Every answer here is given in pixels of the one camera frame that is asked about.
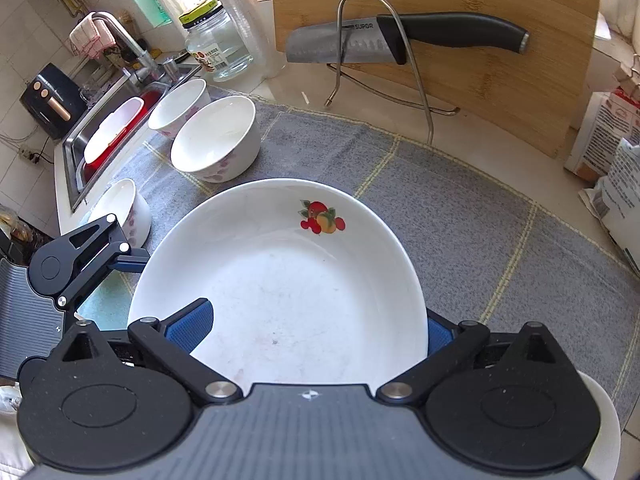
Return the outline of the steel kitchen faucet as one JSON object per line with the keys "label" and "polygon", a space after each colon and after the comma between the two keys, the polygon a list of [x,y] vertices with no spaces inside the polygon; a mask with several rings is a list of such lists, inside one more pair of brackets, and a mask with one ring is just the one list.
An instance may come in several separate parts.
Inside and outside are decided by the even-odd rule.
{"label": "steel kitchen faucet", "polygon": [[139,67],[122,64],[120,70],[130,82],[137,87],[142,87],[151,82],[160,81],[164,76],[164,70],[157,64],[151,53],[143,49],[140,44],[130,35],[124,25],[107,12],[91,12],[88,18],[97,29],[105,28],[110,33],[105,39],[99,36],[99,47],[96,50],[99,54],[111,53],[119,44],[123,44],[136,58]]}

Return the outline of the tall cling film roll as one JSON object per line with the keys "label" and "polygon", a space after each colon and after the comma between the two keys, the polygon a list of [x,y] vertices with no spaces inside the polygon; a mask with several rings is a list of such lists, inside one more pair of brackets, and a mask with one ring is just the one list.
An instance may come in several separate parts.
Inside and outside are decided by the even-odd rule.
{"label": "tall cling film roll", "polygon": [[277,51],[273,18],[267,18],[267,9],[257,0],[220,0],[254,58],[259,73],[272,78],[285,66],[282,53]]}

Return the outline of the white printed food bag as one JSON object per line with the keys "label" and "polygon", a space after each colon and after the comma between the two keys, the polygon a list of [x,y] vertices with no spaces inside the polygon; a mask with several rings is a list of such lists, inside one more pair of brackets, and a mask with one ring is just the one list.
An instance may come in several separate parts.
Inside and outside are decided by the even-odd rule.
{"label": "white printed food bag", "polygon": [[640,264],[639,177],[639,147],[622,139],[608,173],[578,193],[635,274]]}

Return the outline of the red wash basin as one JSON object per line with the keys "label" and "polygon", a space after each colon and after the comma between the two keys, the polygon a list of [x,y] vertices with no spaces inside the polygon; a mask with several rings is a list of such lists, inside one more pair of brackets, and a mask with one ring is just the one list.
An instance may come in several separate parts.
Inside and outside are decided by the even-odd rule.
{"label": "red wash basin", "polygon": [[124,137],[142,121],[161,96],[162,92],[158,90],[148,90],[143,92],[142,96],[133,96],[122,102],[99,123],[84,149],[81,175],[86,182],[100,169]]}

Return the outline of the red checked dish cloth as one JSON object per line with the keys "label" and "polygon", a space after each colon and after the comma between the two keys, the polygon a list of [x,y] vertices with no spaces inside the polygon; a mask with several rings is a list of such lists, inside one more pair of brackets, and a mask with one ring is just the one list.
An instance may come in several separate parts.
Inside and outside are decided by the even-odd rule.
{"label": "red checked dish cloth", "polygon": [[68,38],[73,51],[88,58],[98,58],[104,50],[116,46],[116,40],[107,24],[100,18],[95,21],[92,13],[74,27]]}

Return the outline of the pink floral bowl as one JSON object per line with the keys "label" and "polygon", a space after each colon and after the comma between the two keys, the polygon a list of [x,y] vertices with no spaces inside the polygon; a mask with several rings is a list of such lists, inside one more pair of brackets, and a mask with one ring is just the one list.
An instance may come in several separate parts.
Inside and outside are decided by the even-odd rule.
{"label": "pink floral bowl", "polygon": [[202,78],[191,79],[158,102],[148,126],[166,138],[175,139],[186,122],[209,103],[207,82]]}

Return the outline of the white floral bowl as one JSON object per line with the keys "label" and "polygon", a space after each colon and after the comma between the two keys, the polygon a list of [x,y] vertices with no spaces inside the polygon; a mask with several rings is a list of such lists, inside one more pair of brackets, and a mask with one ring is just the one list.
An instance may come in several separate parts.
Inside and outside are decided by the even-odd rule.
{"label": "white floral bowl", "polygon": [[262,138],[256,106],[247,96],[226,96],[199,110],[171,145],[175,170],[212,183],[224,183],[250,168]]}

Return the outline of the black toaster appliance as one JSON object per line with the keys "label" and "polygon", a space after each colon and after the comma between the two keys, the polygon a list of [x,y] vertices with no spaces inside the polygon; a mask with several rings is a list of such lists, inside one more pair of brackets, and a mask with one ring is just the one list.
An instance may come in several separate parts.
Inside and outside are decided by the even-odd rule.
{"label": "black toaster appliance", "polygon": [[88,110],[78,85],[52,63],[27,85],[20,102],[53,140],[64,139]]}

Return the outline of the steel kitchen sink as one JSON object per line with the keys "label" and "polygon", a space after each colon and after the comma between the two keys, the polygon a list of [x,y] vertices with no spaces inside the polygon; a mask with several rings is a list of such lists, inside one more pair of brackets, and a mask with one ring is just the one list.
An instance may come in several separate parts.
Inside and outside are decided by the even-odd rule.
{"label": "steel kitchen sink", "polygon": [[181,64],[175,77],[164,75],[144,84],[123,76],[88,110],[62,142],[62,182],[71,210],[78,208],[158,102],[198,71],[194,64]]}

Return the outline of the red white paper bag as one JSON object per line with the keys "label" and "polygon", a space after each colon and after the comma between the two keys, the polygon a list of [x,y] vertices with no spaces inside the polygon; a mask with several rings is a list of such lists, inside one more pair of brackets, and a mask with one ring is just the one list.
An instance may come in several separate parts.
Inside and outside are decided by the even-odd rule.
{"label": "red white paper bag", "polygon": [[639,55],[631,66],[614,72],[613,90],[590,96],[576,140],[564,168],[588,183],[610,170],[617,145],[625,139],[639,144]]}

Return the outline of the plain white bowl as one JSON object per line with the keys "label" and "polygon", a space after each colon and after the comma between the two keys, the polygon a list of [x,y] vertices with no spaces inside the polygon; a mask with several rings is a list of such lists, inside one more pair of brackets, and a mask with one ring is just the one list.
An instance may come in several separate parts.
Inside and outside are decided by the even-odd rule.
{"label": "plain white bowl", "polygon": [[130,246],[143,246],[151,231],[152,216],[134,180],[126,178],[113,183],[98,200],[88,220],[108,214],[114,214]]}

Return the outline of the white fruit plate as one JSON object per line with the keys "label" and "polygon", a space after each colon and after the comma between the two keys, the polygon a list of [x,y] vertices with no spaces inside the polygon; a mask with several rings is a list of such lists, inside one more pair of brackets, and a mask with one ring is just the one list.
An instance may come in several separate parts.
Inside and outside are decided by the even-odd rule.
{"label": "white fruit plate", "polygon": [[613,480],[620,460],[620,421],[616,409],[606,391],[589,375],[580,372],[600,412],[600,429],[584,469],[598,480]]}
{"label": "white fruit plate", "polygon": [[198,298],[214,325],[193,354],[243,389],[376,389],[427,352],[423,292],[397,236],[316,182],[245,183],[197,206],[152,251],[129,316],[167,318]]}

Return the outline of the glass jar yellow lid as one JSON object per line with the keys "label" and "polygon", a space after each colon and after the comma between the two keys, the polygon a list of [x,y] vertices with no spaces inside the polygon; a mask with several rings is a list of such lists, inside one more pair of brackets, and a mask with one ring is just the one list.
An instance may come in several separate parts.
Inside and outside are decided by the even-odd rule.
{"label": "glass jar yellow lid", "polygon": [[213,81],[233,79],[252,64],[250,51],[218,0],[202,0],[179,21],[186,31],[186,50]]}

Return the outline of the grey blue dish towel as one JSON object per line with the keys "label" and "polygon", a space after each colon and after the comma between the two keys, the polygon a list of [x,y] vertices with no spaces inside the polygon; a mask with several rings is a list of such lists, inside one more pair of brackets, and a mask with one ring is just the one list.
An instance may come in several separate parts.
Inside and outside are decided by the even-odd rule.
{"label": "grey blue dish towel", "polygon": [[[152,214],[152,252],[189,212],[229,188],[268,179],[316,182],[359,200],[397,236],[426,314],[496,332],[546,324],[574,365],[627,419],[639,394],[639,281],[625,263],[530,198],[420,143],[362,122],[257,104],[262,149],[245,174],[200,183],[171,167],[151,136],[119,171]],[[82,305],[104,330],[134,321],[140,276],[113,274]]]}

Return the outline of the black handled kitchen knife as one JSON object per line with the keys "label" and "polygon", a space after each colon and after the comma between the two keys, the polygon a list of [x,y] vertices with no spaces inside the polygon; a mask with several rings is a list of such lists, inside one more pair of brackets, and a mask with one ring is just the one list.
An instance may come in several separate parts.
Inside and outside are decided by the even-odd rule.
{"label": "black handled kitchen knife", "polygon": [[448,48],[494,47],[515,53],[525,51],[529,32],[502,18],[440,12],[353,18],[343,24],[318,24],[293,30],[285,54],[291,63],[395,63],[408,62],[404,40]]}

